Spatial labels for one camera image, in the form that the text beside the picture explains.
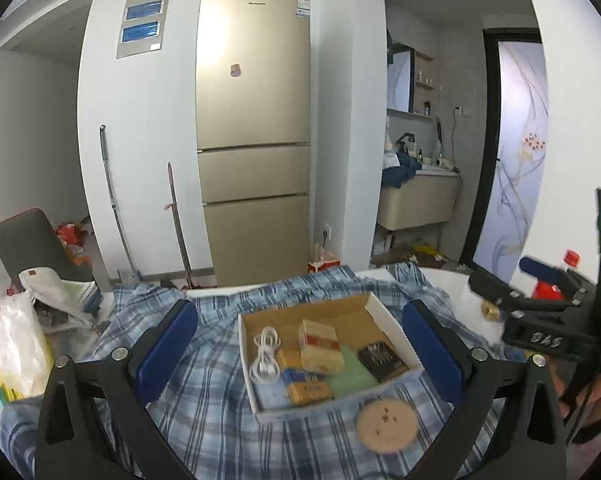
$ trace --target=silver screw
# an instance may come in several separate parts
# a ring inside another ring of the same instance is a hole
[[[127,354],[129,354],[127,348],[125,348],[124,346],[119,346],[112,352],[112,359],[114,361],[122,361],[127,357]]]
[[[56,361],[54,362],[54,366],[56,368],[63,368],[63,366],[67,365],[67,363],[69,363],[69,357],[67,357],[66,355],[61,355],[58,359],[56,359]]]
[[[485,351],[484,348],[476,347],[471,349],[471,356],[476,359],[476,361],[487,361],[489,354]]]
[[[541,368],[547,364],[547,360],[541,354],[534,354],[532,356],[532,362]]]

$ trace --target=blue plaid fabric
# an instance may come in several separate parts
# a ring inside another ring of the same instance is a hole
[[[359,480],[402,478],[408,473],[453,409],[439,399],[426,373],[400,382],[383,395],[410,403],[417,411],[419,431],[406,449],[382,456],[357,439],[356,416],[362,404],[291,422],[258,424],[247,399],[236,326],[238,314],[373,292],[398,320],[407,301],[420,299],[468,346],[489,347],[454,319],[449,297],[434,288],[418,267],[398,264],[388,270],[397,282],[360,279],[348,267],[335,267],[232,296],[193,300],[199,310],[197,333],[161,398],[148,412],[197,478]],[[117,289],[114,321],[101,337],[94,357],[103,358],[121,345],[132,346],[179,298],[178,291],[149,285]],[[490,350],[495,357],[506,356],[503,346]],[[34,475],[39,407],[40,399],[29,399],[11,403],[3,414],[0,446],[24,478]],[[99,409],[120,462],[139,474],[116,433],[106,403]],[[495,401],[460,476],[479,465],[500,410],[501,403]]]

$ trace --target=charging cable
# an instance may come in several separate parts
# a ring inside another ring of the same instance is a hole
[[[255,336],[254,344],[258,347],[258,355],[249,369],[249,377],[256,384],[273,383],[280,377],[280,367],[274,357],[280,348],[278,333],[273,327],[266,326]]]

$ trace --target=refrigerator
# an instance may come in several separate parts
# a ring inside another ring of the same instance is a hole
[[[305,273],[309,0],[200,0],[196,135],[217,285]]]

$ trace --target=gold refrigerator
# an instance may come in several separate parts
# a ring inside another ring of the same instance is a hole
[[[309,0],[200,0],[196,135],[218,286],[306,272]]]

